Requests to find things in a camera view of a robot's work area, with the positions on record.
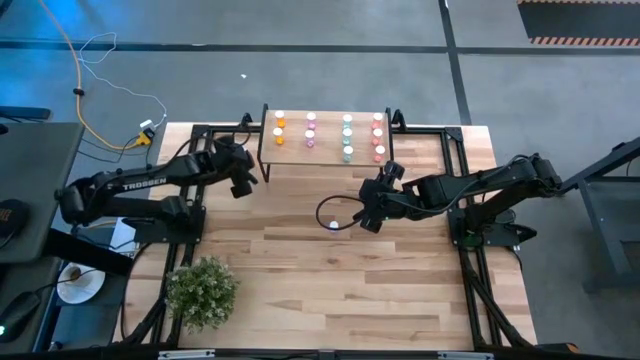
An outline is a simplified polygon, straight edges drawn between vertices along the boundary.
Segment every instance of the wooden tabletop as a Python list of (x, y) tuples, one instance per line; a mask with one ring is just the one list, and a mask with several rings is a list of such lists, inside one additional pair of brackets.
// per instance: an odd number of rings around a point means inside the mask
[[(262, 162), (265, 164), (287, 165), (336, 165), (336, 166), (369, 166), (380, 167), (389, 160), (389, 119), (382, 112), (380, 128), (383, 131), (380, 145), (385, 147), (381, 162), (373, 161), (375, 146), (371, 124), (373, 114), (368, 112), (311, 111), (316, 114), (315, 145), (308, 147), (304, 133), (307, 130), (307, 114), (309, 111), (284, 110), (285, 127), (283, 129), (284, 144), (278, 145), (273, 135), (277, 127), (275, 111), (267, 111), (265, 116), (264, 138), (262, 141)], [(342, 117), (352, 116), (351, 147), (352, 160), (342, 160)]]
[[(167, 124), (159, 163), (189, 138), (192, 126)], [(488, 129), (463, 127), (463, 134), (470, 171), (494, 167)], [(257, 143), (252, 137), (246, 145), (254, 155)], [(403, 181), (444, 172), (436, 136), (394, 135), (394, 147), (396, 161), (406, 167)], [(241, 199), (233, 199), (228, 181), (207, 187), (207, 221), (196, 259), (219, 257), (242, 284), (230, 320), (216, 331), (189, 335), (183, 330), (180, 346), (472, 349), (460, 261), (445, 216), (387, 221), (379, 234), (359, 226), (334, 234), (315, 222), (320, 200), (334, 194), (357, 196), (362, 181), (377, 171), (276, 166), (270, 183), (261, 182)], [(151, 198), (178, 191), (171, 185), (156, 187)], [(357, 203), (330, 202), (321, 219), (346, 224), (357, 210)], [(150, 246), (133, 270), (126, 297), (127, 332), (158, 296), (166, 252), (167, 245)], [(486, 252), (497, 303), (535, 343), (518, 261), (504, 249)], [(478, 310), (489, 341), (484, 306)]]

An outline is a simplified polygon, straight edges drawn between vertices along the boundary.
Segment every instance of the test tube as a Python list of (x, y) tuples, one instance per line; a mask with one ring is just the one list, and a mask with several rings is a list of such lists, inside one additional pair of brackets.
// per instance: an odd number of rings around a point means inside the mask
[(313, 145), (316, 143), (315, 142), (315, 136), (316, 136), (316, 133), (313, 130), (307, 130), (307, 131), (304, 132), (304, 137), (305, 137), (305, 139), (307, 141), (307, 146), (308, 147), (313, 147)]
[(282, 110), (276, 111), (276, 122), (279, 128), (284, 129), (284, 126), (286, 125), (286, 122), (284, 121), (284, 111)]
[(307, 113), (307, 129), (316, 129), (316, 113)]
[(351, 134), (353, 134), (351, 129), (342, 130), (342, 145), (351, 145)]
[(371, 128), (379, 129), (382, 126), (382, 114), (375, 113), (373, 114), (373, 122), (371, 123)]
[(345, 146), (344, 149), (342, 149), (342, 160), (346, 163), (351, 162), (351, 156), (353, 155), (353, 148), (351, 146)]
[(342, 117), (342, 128), (343, 129), (351, 129), (351, 121), (353, 121), (353, 116), (346, 114)]
[(371, 140), (371, 143), (374, 146), (378, 146), (380, 145), (381, 142), (382, 142), (382, 129), (373, 129), (373, 139)]
[(381, 162), (384, 157), (385, 148), (382, 145), (376, 146), (376, 156), (373, 158), (375, 162)]
[(282, 136), (282, 133), (284, 133), (282, 128), (273, 129), (273, 135), (276, 137), (276, 144), (278, 145), (284, 144), (284, 136)]

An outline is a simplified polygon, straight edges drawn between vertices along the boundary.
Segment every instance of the computer mouse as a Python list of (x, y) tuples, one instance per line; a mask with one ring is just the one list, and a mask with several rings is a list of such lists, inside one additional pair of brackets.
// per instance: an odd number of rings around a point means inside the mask
[(17, 339), (39, 305), (40, 296), (33, 291), (25, 291), (11, 300), (0, 313), (0, 343)]

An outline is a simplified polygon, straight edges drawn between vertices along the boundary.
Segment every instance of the black desk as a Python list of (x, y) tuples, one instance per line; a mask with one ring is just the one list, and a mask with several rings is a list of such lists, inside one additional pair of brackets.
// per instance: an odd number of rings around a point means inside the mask
[[(83, 129), (76, 123), (7, 124), (0, 135), (0, 199), (19, 199), (30, 206), (24, 230), (0, 249), (0, 310), (23, 291), (53, 283), (62, 259), (127, 274), (131, 259), (50, 229), (58, 208), (54, 192), (66, 185)], [(25, 331), (0, 344), (2, 353), (34, 350), (42, 339), (54, 288), (42, 292), (42, 304)]]

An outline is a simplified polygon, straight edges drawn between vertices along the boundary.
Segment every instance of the pink vial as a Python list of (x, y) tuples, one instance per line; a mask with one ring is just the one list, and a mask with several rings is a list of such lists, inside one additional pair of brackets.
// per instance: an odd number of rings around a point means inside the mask
[(309, 130), (316, 129), (316, 113), (307, 113), (307, 128)]
[(382, 143), (382, 129), (373, 129), (373, 139), (371, 139), (371, 143), (374, 146), (378, 146)]
[(373, 122), (371, 123), (372, 129), (379, 129), (382, 127), (382, 114), (375, 113), (373, 114)]
[(374, 156), (373, 161), (381, 162), (384, 158), (385, 148), (382, 145), (376, 146), (376, 156)]
[(315, 136), (316, 133), (313, 130), (307, 130), (304, 132), (304, 137), (307, 141), (307, 146), (308, 147), (313, 147), (313, 145), (315, 145)]

